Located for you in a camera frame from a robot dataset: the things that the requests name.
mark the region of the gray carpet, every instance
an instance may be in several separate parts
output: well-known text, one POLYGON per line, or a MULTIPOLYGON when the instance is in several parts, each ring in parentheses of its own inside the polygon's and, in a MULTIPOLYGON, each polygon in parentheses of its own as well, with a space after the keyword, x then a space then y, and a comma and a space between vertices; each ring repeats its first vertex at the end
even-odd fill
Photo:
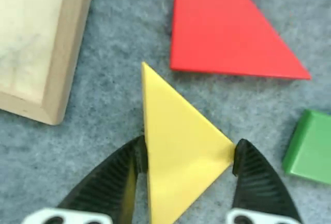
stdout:
MULTIPOLYGON (((18 224, 28 213, 55 206, 94 166, 142 133, 141 61, 235 143, 251 140, 280 173, 305 223, 331 223, 331 186, 281 169, 303 110, 331 114, 331 0, 254 1, 312 81, 172 72, 173 0, 93 0, 65 121, 52 127, 0 111, 0 223, 18 224)), ((235 182, 227 170, 177 223, 224 223, 235 182)), ((145 185, 140 178, 133 223, 148 222, 145 185)))

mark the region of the red triangle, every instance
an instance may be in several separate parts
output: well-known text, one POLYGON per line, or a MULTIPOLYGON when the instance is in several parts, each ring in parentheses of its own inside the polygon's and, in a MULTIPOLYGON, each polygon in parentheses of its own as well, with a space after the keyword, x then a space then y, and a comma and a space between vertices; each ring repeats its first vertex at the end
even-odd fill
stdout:
POLYGON ((171 68, 310 79, 251 0, 175 0, 171 68))

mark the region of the wooden frame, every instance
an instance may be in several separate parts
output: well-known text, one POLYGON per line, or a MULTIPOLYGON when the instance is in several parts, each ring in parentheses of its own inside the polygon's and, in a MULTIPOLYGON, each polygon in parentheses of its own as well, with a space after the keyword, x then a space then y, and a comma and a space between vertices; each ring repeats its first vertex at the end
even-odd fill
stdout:
POLYGON ((55 43, 40 102, 0 90, 0 108, 50 125, 65 114, 91 0, 62 0, 55 43))

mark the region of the wooden tray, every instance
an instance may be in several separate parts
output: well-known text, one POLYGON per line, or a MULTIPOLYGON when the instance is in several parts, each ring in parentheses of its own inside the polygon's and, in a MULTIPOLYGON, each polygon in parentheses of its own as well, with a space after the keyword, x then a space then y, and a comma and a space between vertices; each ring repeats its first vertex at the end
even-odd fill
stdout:
POLYGON ((63 120, 90 1, 0 0, 1 109, 63 120))

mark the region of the foam shape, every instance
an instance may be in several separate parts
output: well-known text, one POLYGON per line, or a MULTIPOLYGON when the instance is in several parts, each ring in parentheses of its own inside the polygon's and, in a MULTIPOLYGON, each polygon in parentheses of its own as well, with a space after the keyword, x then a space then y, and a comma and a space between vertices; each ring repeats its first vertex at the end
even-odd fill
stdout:
POLYGON ((150 223, 173 223, 233 162, 235 145, 142 64, 150 223))
POLYGON ((251 0, 175 0, 171 68, 310 79, 251 0))
POLYGON ((331 184, 331 115, 306 110, 283 160, 286 174, 331 184))

